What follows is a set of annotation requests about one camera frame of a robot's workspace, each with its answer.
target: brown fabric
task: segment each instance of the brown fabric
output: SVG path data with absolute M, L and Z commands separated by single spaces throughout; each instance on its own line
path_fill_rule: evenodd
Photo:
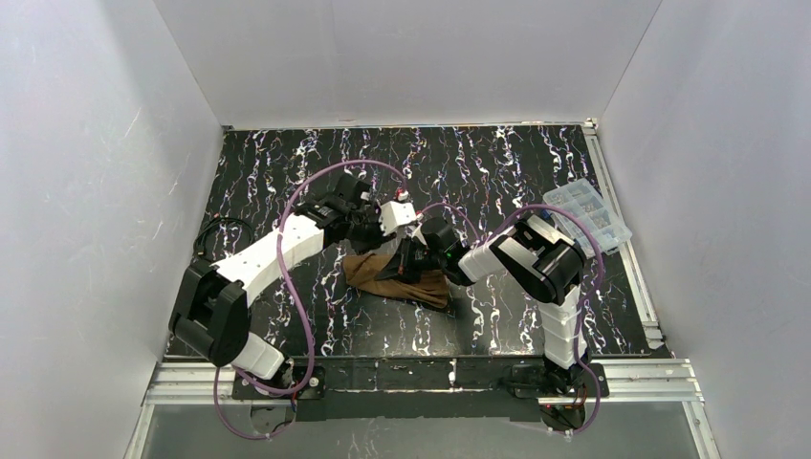
M 346 283 L 374 295 L 416 299 L 439 309 L 448 307 L 448 281 L 441 271 L 426 271 L 417 284 L 405 284 L 399 280 L 375 280 L 375 276 L 385 268 L 390 259 L 391 255 L 374 253 L 343 257 Z

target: plastic storage box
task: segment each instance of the plastic storage box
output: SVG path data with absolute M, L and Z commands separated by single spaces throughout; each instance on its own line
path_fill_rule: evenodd
M 605 205 L 600 193 L 585 179 L 544 193 L 543 202 L 573 213 L 586 225 L 605 253 L 616 251 L 620 244 L 631 238 L 630 229 L 611 208 Z M 574 223 L 554 212 L 549 213 L 560 229 L 581 245 L 586 256 L 594 256 L 588 239 Z

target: black marbled surface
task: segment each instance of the black marbled surface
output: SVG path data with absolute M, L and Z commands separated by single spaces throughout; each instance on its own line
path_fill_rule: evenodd
M 438 201 L 463 206 L 481 232 L 494 230 L 521 205 L 541 202 L 556 186 L 585 177 L 599 189 L 582 131 L 573 125 L 236 131 L 226 134 L 205 220 L 215 214 L 242 218 L 261 237 L 278 224 L 297 184 L 328 164 L 358 158 L 402 169 L 416 208 Z M 353 167 L 352 172 L 370 181 L 382 201 L 397 188 L 387 171 Z M 336 179 L 334 174 L 309 191 L 321 192 Z M 446 216 L 464 234 L 463 223 L 448 211 Z M 221 229 L 209 239 L 216 259 L 246 244 L 239 229 Z M 469 288 L 451 286 L 449 311 L 437 312 L 347 288 L 340 268 L 347 249 L 332 247 L 293 271 L 321 355 L 542 353 L 537 307 L 506 274 Z M 646 354 L 620 255 L 608 255 L 605 266 L 598 297 L 586 305 L 589 346 L 598 354 Z M 591 266 L 584 290 L 593 274 Z M 256 300 L 252 313 L 255 333 L 290 355 L 306 354 L 296 308 L 281 283 Z M 168 354 L 193 355 L 179 341 L 170 343 Z

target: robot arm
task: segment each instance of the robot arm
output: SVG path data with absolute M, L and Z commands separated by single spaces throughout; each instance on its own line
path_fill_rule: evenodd
M 416 214 L 405 193 L 382 207 L 369 201 L 371 186 L 351 175 L 336 188 L 296 208 L 284 228 L 282 253 L 293 267 L 330 245 L 348 239 L 356 251 L 369 251 L 412 225 Z M 250 307 L 281 276 L 276 259 L 278 229 L 243 251 L 213 264 L 196 261 L 186 269 L 169 330 L 216 366 L 233 363 L 270 379 L 285 356 L 250 333 Z

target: white enclosure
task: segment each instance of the white enclosure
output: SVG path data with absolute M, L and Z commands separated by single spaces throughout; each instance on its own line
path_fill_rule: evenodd
M 156 0 L 221 124 L 582 121 L 659 0 Z
M 0 3 L 0 456 L 123 455 L 221 143 L 151 0 Z
M 721 453 L 807 457 L 811 3 L 665 0 L 600 128 Z
M 809 25 L 800 0 L 0 3 L 0 455 L 121 457 L 221 125 L 598 118 L 721 452 L 807 456 Z

